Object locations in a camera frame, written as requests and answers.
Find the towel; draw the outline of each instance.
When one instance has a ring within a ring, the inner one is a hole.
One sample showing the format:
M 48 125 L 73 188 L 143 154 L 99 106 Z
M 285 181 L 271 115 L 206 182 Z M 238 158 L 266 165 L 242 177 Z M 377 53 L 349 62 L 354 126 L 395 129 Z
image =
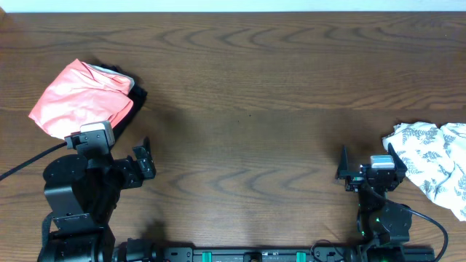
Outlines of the towel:
M 466 221 L 466 124 L 417 122 L 394 126 L 382 138 L 391 143 L 408 168 L 406 177 L 435 204 Z
M 44 91 L 29 117 L 47 134 L 64 139 L 83 124 L 109 120 L 115 127 L 130 111 L 129 76 L 75 60 Z

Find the patterned cloth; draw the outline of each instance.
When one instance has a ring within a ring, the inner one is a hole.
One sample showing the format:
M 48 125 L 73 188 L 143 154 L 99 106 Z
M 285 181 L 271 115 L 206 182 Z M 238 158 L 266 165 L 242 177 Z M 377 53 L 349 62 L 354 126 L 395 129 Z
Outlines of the patterned cloth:
M 406 177 L 432 202 L 466 221 L 466 124 L 417 122 L 394 126 L 382 139 L 393 145 L 408 168 Z

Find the wire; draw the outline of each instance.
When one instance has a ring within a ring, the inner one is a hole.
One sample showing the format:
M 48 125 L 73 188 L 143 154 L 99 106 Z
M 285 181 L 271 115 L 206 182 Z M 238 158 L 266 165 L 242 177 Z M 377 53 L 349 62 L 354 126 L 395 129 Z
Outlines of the wire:
M 52 147 L 52 148 L 49 148 L 49 149 L 47 149 L 46 151 L 44 151 L 44 152 L 38 154 L 37 156 L 35 156 L 35 157 L 29 159 L 28 161 L 26 161 L 26 162 L 24 162 L 24 163 L 18 165 L 17 167 L 13 167 L 10 171 L 5 172 L 4 174 L 0 175 L 0 181 L 2 181 L 2 180 L 5 179 L 5 178 L 8 178 L 11 174 L 17 172 L 18 170 L 21 170 L 21 169 L 23 169 L 24 167 L 27 167 L 28 165 L 30 165 L 30 164 L 34 163 L 35 161 L 41 159 L 43 156 L 46 156 L 46 155 L 48 155 L 49 153 L 52 153 L 53 151 L 55 151 L 55 150 L 57 150 L 57 149 L 59 149 L 59 148 L 62 148 L 62 147 L 64 147 L 64 146 L 66 146 L 66 142 L 63 142 L 63 143 L 58 144 L 58 145 L 56 145 L 56 146 L 54 146 L 54 147 Z
M 442 225 L 440 225 L 439 222 L 433 220 L 432 218 L 429 218 L 428 216 L 426 216 L 426 215 L 424 215 L 424 214 L 421 214 L 421 213 L 419 213 L 419 212 L 417 212 L 417 211 L 414 211 L 414 210 L 412 210 L 412 209 L 409 208 L 409 207 L 405 207 L 405 206 L 403 206 L 402 204 L 398 204 L 397 202 L 393 202 L 392 200 L 388 200 L 388 199 L 384 198 L 383 196 L 381 196 L 380 194 L 378 194 L 377 192 L 375 192 L 368 184 L 366 184 L 366 187 L 369 188 L 369 191 L 370 191 L 375 197 L 377 197 L 378 199 L 383 200 L 383 201 L 385 201 L 385 202 L 387 202 L 387 203 L 391 203 L 391 204 L 397 205 L 399 208 L 401 208 L 401 209 L 403 209 L 403 210 L 405 210 L 405 211 L 408 211 L 408 212 L 410 212 L 410 213 L 412 213 L 412 214 L 415 214 L 415 215 L 419 216 L 420 218 L 424 218 L 425 220 L 427 220 L 427 221 L 431 222 L 432 224 L 436 225 L 436 226 L 442 231 L 442 233 L 443 233 L 443 247 L 442 247 L 442 249 L 440 250 L 440 252 L 439 252 L 439 254 L 437 255 L 437 257 L 433 260 L 433 262 L 438 262 L 438 261 L 442 258 L 443 254 L 445 254 L 446 248 L 447 248 L 448 245 L 449 245 L 449 234 L 446 232 L 445 228 L 444 228 Z
M 337 252 L 337 253 L 343 258 L 343 259 L 340 260 L 340 261 L 344 261 L 344 255 L 341 254 L 341 252 L 340 252 L 339 250 L 336 249 L 335 245 L 334 245 L 331 241 L 329 241 L 329 240 L 327 240 L 327 239 L 319 239 L 318 241 L 316 241 L 316 242 L 312 245 L 312 247 L 311 247 L 311 255 L 314 257 L 314 260 L 316 260 L 317 262 L 322 262 L 319 258 L 316 258 L 315 255 L 314 255 L 314 246 L 315 246 L 318 242 L 327 242 L 327 243 L 329 243 L 330 245 L 332 245 L 332 247 L 334 248 L 335 252 Z

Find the pink cloth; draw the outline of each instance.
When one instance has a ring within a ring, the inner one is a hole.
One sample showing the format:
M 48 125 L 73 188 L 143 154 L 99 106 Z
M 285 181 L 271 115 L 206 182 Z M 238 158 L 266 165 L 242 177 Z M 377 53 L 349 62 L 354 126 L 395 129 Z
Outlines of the pink cloth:
M 133 106 L 131 80 L 75 60 L 46 88 L 29 117 L 47 134 L 64 139 L 83 124 L 109 120 L 115 127 Z

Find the black cable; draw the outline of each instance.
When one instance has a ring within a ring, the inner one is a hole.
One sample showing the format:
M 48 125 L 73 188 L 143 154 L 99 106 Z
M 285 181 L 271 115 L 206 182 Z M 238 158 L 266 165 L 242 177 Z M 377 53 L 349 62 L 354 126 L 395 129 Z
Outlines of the black cable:
M 414 211 L 414 210 L 412 210 L 412 209 L 409 208 L 409 207 L 405 207 L 405 206 L 403 206 L 402 204 L 398 204 L 398 203 L 396 203 L 396 202 L 393 202 L 392 200 L 389 200 L 389 199 L 384 198 L 383 196 L 381 196 L 381 195 L 379 195 L 377 192 L 375 192 L 375 191 L 374 191 L 369 185 L 367 185 L 367 184 L 366 184 L 366 187 L 367 187 L 367 188 L 369 189 L 369 191 L 370 191 L 375 197 L 377 197 L 378 199 L 383 200 L 383 201 L 385 201 L 385 202 L 387 202 L 387 203 L 391 203 L 391 204 L 397 205 L 399 208 L 401 208 L 401 209 L 403 209 L 403 210 L 405 210 L 405 211 L 408 211 L 408 212 L 410 212 L 410 213 L 412 213 L 412 214 L 415 214 L 415 215 L 419 216 L 420 218 L 424 218 L 425 220 L 427 220 L 427 221 L 431 222 L 432 224 L 436 225 L 436 226 L 442 231 L 442 233 L 443 233 L 443 247 L 442 247 L 442 249 L 440 250 L 440 252 L 439 252 L 439 254 L 437 255 L 437 257 L 433 260 L 433 262 L 438 262 L 438 261 L 442 258 L 443 254 L 445 254 L 446 248 L 447 248 L 448 245 L 449 245 L 449 234 L 446 232 L 445 228 L 444 228 L 442 225 L 440 225 L 439 222 L 433 220 L 432 218 L 429 218 L 428 216 L 426 216 L 426 215 L 424 215 L 424 214 L 421 214 L 421 213 L 419 213 L 419 212 L 417 212 L 417 211 Z
M 314 254 L 314 246 L 315 246 L 318 242 L 322 242 L 322 241 L 327 242 L 327 243 L 329 243 L 330 245 L 332 245 L 332 247 L 334 248 L 335 252 L 337 252 L 337 253 L 343 258 L 343 259 L 340 260 L 340 261 L 344 261 L 344 255 L 341 254 L 341 252 L 340 252 L 339 250 L 336 249 L 335 245 L 334 245 L 331 241 L 329 241 L 329 240 L 327 240 L 327 239 L 319 239 L 318 241 L 316 241 L 316 242 L 312 245 L 312 247 L 311 247 L 311 255 L 314 257 L 314 260 L 316 260 L 317 262 L 322 262 L 319 258 L 316 258 L 316 257 L 315 257 L 315 254 Z
M 63 143 L 58 144 L 58 145 L 56 145 L 56 146 L 54 146 L 54 147 L 52 147 L 52 148 L 49 148 L 49 149 L 47 149 L 46 151 L 44 151 L 44 152 L 38 154 L 37 156 L 35 156 L 35 157 L 29 159 L 28 161 L 26 161 L 26 162 L 24 162 L 24 163 L 18 165 L 17 167 L 13 167 L 10 171 L 7 171 L 7 172 L 5 172 L 4 174 L 0 175 L 0 181 L 2 181 L 2 180 L 5 179 L 5 178 L 8 178 L 8 177 L 9 177 L 11 174 L 13 174 L 14 172 L 17 172 L 18 170 L 21 170 L 21 169 L 23 169 L 24 167 L 27 167 L 29 164 L 32 164 L 32 163 L 34 163 L 35 161 L 41 159 L 43 156 L 45 156 L 45 155 L 47 155 L 47 154 L 49 154 L 49 153 L 52 153 L 53 151 L 55 151 L 55 150 L 57 150 L 57 149 L 59 149 L 59 148 L 62 148 L 62 147 L 64 147 L 64 146 L 66 146 L 66 142 L 63 142 Z

